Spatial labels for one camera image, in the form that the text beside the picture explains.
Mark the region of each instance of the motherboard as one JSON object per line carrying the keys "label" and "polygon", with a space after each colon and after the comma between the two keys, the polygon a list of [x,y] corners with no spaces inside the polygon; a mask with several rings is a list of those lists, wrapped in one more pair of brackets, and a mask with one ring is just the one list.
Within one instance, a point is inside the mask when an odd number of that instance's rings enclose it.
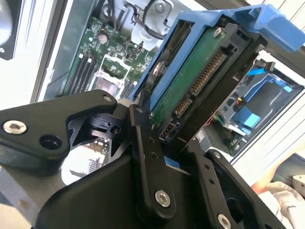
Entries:
{"label": "motherboard", "polygon": [[63,95],[102,89],[117,99],[128,98],[154,52],[92,17],[72,63]]}

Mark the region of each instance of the silver screw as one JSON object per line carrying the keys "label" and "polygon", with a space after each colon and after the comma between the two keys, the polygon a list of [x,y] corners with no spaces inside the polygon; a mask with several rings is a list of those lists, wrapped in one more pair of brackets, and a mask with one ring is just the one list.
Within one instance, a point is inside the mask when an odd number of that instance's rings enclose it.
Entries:
{"label": "silver screw", "polygon": [[154,9],[156,10],[157,13],[163,13],[165,11],[165,2],[163,0],[157,1]]}
{"label": "silver screw", "polygon": [[156,193],[154,194],[154,197],[156,198],[157,203],[160,204],[164,208],[168,208],[171,204],[170,197],[163,190],[156,191]]}
{"label": "silver screw", "polygon": [[228,218],[226,216],[224,216],[223,214],[219,214],[218,215],[218,221],[221,224],[221,226],[225,229],[231,229],[231,223],[228,220]]}
{"label": "silver screw", "polygon": [[110,98],[109,96],[104,95],[104,99],[107,100],[108,102],[112,101],[112,98]]}
{"label": "silver screw", "polygon": [[3,124],[3,130],[11,135],[21,135],[27,130],[27,126],[20,121],[10,120]]}
{"label": "silver screw", "polygon": [[215,37],[215,38],[218,37],[218,36],[221,34],[222,31],[223,31],[222,28],[218,28],[218,29],[214,32],[214,37]]}
{"label": "silver screw", "polygon": [[143,113],[143,112],[144,112],[144,110],[143,110],[142,108],[140,108],[140,107],[137,107],[136,110],[137,110],[138,112],[140,112],[140,113]]}
{"label": "silver screw", "polygon": [[214,152],[215,157],[221,158],[220,154],[218,152]]}

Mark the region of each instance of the ram slot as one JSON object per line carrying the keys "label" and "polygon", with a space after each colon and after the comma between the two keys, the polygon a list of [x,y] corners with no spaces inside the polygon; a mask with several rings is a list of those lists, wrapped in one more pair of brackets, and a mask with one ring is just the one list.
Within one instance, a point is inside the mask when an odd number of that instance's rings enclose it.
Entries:
{"label": "ram slot", "polygon": [[81,83],[81,88],[80,88],[80,91],[79,93],[81,92],[84,92],[92,75],[93,75],[93,72],[95,70],[95,65],[96,65],[96,61],[93,59],[92,62],[90,63],[90,66],[89,66],[89,70],[87,72],[87,75],[85,75],[84,79],[82,80],[82,83]]}
{"label": "ram slot", "polygon": [[207,64],[201,75],[198,77],[196,82],[192,85],[191,94],[197,96],[203,89],[207,81],[212,77],[214,72],[220,67],[222,62],[225,60],[226,55],[222,52],[217,53],[213,59]]}
{"label": "ram slot", "polygon": [[85,63],[85,67],[83,68],[82,72],[81,72],[81,76],[76,84],[76,87],[74,88],[74,93],[73,94],[77,94],[80,92],[81,89],[81,84],[83,83],[84,79],[86,78],[88,71],[90,69],[92,63],[92,59],[88,58],[87,62]]}
{"label": "ram slot", "polygon": [[79,81],[79,78],[80,78],[80,76],[81,76],[81,72],[82,72],[82,70],[83,70],[83,68],[84,68],[84,65],[85,65],[85,63],[86,63],[86,62],[85,62],[85,59],[86,59],[86,58],[84,57],[83,54],[80,54],[80,55],[78,56],[78,58],[80,59],[80,61],[79,61],[78,65],[77,65],[77,70],[76,70],[76,73],[75,73],[75,75],[74,75],[74,78],[73,78],[73,81],[72,81],[72,83],[71,83],[71,86],[70,86],[70,88],[69,88],[68,95],[73,94],[74,88],[75,88],[77,82]]}

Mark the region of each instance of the metal frame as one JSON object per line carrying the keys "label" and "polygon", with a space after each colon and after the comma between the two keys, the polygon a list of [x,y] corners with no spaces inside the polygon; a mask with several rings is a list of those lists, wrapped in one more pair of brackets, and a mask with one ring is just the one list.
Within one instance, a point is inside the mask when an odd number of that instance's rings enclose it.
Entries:
{"label": "metal frame", "polygon": [[46,77],[47,67],[49,65],[54,46],[57,40],[59,29],[61,27],[62,18],[65,13],[68,0],[57,0],[53,18],[50,24],[50,29],[45,42],[44,50],[41,56],[40,65],[37,72],[37,77],[30,102],[34,103],[38,100],[39,92],[41,91],[42,83]]}

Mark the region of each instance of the black plastic lever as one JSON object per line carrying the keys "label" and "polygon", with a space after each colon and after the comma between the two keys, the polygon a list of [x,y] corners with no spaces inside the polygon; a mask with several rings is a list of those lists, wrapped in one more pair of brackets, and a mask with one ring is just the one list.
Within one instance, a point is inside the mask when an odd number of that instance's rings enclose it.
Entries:
{"label": "black plastic lever", "polygon": [[52,175],[85,120],[116,107],[109,93],[94,90],[0,111],[0,164]]}
{"label": "black plastic lever", "polygon": [[148,113],[138,105],[129,107],[136,179],[137,211],[150,225],[160,225],[176,214],[176,201],[167,174],[160,141],[150,129]]}

